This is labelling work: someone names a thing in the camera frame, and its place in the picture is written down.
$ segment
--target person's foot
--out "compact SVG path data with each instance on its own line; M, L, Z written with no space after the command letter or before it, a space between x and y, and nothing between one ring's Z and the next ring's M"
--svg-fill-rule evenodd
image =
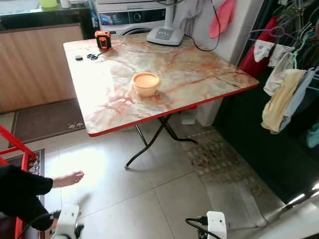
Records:
M83 171L76 171L62 177L57 177L53 179L53 188L61 188L78 183L83 178Z

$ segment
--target wooden panel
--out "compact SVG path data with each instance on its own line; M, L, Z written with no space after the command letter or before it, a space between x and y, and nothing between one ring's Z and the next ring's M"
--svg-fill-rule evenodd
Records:
M63 43L83 40L80 25L0 34L0 112L75 98Z

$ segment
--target washing machine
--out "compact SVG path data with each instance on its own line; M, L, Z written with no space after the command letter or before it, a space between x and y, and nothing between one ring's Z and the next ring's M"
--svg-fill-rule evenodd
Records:
M165 24L167 8L156 1L92 0L100 30L114 36L149 32Z

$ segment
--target black cloth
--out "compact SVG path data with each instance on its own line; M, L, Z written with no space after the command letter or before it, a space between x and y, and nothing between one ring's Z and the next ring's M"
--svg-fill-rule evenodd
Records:
M0 166L0 211L8 216L19 217L26 223L48 213L37 195L48 193L53 185L51 178L34 175L20 168ZM50 216L32 223L32 227L45 231L52 225Z

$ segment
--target orange bowl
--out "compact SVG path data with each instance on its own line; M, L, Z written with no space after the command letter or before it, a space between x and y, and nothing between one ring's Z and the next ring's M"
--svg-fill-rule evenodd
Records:
M160 79L150 72L137 73L132 77L133 87L140 96L153 96L160 86Z

